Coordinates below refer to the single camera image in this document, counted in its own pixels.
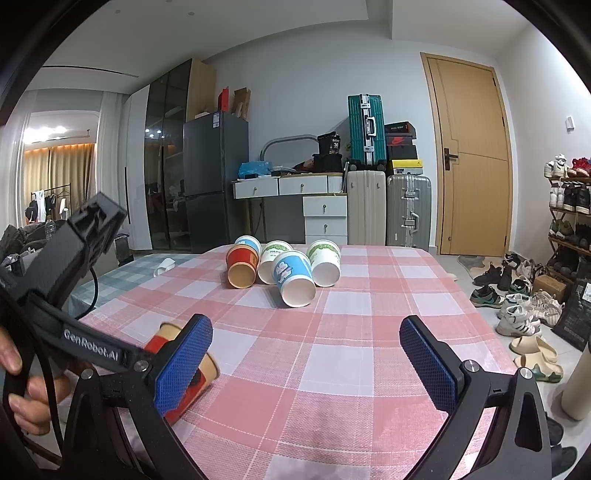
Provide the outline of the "wooden door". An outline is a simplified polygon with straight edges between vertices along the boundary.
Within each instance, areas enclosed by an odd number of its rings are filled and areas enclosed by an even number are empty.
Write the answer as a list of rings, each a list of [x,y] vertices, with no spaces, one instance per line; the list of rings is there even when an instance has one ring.
[[[465,60],[421,58],[435,129],[438,252],[500,257],[510,240],[513,165],[497,75]]]

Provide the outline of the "blue plastic bag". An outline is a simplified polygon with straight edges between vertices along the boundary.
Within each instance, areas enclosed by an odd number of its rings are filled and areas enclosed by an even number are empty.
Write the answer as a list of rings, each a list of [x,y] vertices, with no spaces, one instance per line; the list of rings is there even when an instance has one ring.
[[[269,161],[243,162],[238,167],[238,179],[252,179],[270,176],[273,172],[273,164]]]

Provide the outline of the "green white cup middle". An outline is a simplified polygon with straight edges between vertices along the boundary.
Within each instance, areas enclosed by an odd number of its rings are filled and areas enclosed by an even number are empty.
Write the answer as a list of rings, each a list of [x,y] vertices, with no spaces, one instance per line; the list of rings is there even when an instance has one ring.
[[[273,240],[263,247],[262,254],[259,257],[259,268],[257,275],[259,280],[267,285],[274,283],[273,280],[273,262],[276,257],[287,251],[293,250],[293,246],[283,240]]]

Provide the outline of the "white desk with drawers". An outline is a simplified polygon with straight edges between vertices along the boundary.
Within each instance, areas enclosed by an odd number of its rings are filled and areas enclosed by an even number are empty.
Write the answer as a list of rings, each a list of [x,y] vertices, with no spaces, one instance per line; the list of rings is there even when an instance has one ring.
[[[271,239],[348,243],[348,198],[341,173],[293,174],[237,180],[233,197],[245,202],[247,231]]]

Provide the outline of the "shoe rack with shoes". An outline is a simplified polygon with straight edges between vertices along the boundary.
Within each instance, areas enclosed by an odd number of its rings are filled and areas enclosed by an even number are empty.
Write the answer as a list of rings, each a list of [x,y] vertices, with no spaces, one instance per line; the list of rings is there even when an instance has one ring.
[[[590,159],[568,161],[556,155],[544,166],[550,183],[551,223],[548,240],[552,255],[549,272],[565,282],[573,282],[580,270],[590,265]]]

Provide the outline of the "blue rabbit paper cup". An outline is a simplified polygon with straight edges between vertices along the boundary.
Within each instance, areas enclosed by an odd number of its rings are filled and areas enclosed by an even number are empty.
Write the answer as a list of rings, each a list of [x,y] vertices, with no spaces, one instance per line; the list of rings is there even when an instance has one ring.
[[[273,281],[280,290],[284,304],[301,308],[315,299],[315,281],[312,278],[311,263],[301,251],[290,250],[273,260]]]

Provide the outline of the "red paper cup lying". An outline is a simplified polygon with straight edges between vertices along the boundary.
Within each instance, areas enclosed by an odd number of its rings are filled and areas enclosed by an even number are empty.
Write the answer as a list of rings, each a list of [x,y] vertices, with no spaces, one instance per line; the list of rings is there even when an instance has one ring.
[[[236,289],[249,288],[256,282],[259,253],[249,245],[233,245],[225,257],[228,283]]]

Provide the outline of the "blue white cup rear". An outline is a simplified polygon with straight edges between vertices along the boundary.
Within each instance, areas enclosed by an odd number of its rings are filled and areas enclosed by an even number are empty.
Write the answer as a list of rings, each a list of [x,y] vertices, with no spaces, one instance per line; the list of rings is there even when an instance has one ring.
[[[242,235],[239,236],[238,239],[235,240],[235,245],[247,245],[256,251],[256,255],[259,256],[262,254],[262,245],[260,244],[259,240],[252,235]]]

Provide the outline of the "black bag on desk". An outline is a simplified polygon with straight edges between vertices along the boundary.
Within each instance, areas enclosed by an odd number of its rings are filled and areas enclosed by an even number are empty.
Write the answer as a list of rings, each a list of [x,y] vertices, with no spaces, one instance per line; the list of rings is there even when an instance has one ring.
[[[337,132],[318,136],[318,154],[312,156],[312,172],[342,172],[341,136]]]

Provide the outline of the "teal suitcase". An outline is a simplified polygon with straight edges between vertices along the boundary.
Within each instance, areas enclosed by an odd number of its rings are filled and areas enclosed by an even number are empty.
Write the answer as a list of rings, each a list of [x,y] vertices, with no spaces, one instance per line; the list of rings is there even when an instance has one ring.
[[[348,97],[349,159],[377,168],[388,160],[383,102],[380,95],[358,94]]]

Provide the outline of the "pink plaid tablecloth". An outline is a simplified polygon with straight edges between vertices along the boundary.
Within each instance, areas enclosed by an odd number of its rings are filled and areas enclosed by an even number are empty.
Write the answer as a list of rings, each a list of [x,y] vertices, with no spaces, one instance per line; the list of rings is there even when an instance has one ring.
[[[401,479],[445,421],[400,345],[419,316],[463,359],[514,365],[491,326],[430,254],[342,248],[341,278],[290,308],[273,285],[235,289],[217,247],[90,313],[136,345],[163,323],[211,319],[219,375],[174,425],[211,479]]]

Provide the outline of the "stacked shoe boxes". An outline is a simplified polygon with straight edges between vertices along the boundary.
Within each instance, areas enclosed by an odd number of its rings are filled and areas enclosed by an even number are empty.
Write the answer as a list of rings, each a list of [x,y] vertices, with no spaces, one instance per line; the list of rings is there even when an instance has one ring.
[[[418,157],[415,127],[408,121],[385,125],[387,175],[423,174],[423,161]]]

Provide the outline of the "dark grey refrigerator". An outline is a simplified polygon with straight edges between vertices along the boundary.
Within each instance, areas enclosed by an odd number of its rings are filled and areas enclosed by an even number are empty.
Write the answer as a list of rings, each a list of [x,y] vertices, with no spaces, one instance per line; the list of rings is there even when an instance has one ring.
[[[191,251],[204,253],[245,234],[232,182],[249,161],[249,124],[218,111],[183,126],[184,199]]]

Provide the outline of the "black glass wardrobe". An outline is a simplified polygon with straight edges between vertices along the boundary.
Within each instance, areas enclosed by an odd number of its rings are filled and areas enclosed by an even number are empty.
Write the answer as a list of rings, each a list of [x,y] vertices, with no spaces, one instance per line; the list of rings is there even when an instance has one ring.
[[[152,248],[188,252],[183,126],[190,60],[149,85],[144,130],[144,186]]]

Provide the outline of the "beige suitcase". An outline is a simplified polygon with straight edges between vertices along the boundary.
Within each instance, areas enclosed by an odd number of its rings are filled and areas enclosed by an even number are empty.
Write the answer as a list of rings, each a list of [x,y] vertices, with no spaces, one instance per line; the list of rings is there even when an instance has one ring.
[[[351,171],[346,175],[349,245],[385,245],[386,175],[383,171]]]

